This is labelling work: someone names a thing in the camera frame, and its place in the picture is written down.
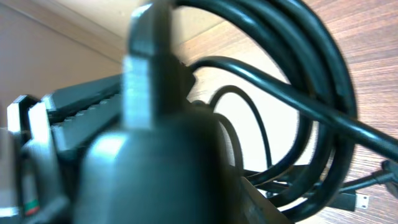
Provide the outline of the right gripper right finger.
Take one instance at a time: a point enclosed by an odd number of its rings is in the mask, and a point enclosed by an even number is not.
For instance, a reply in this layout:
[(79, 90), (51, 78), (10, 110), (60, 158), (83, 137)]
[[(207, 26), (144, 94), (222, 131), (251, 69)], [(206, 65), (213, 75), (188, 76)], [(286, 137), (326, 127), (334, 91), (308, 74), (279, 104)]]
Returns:
[(242, 177), (242, 212), (249, 224), (294, 224), (246, 178)]

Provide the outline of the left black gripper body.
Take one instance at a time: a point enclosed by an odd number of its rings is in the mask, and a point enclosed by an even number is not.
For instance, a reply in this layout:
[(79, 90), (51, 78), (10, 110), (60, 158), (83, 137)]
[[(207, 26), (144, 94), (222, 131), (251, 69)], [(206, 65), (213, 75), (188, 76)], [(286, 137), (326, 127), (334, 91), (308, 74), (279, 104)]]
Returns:
[(21, 95), (7, 107), (17, 214), (8, 223), (70, 223), (80, 159), (121, 111), (121, 76)]

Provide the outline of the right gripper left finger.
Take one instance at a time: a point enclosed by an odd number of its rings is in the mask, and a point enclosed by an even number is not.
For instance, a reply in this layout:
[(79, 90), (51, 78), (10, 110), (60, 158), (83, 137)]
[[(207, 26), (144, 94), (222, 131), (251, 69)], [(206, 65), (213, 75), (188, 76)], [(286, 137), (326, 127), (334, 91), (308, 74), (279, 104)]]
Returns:
[(172, 49), (174, 1), (133, 11), (119, 128), (81, 164), (75, 223), (233, 223), (236, 198), (218, 120), (187, 100)]

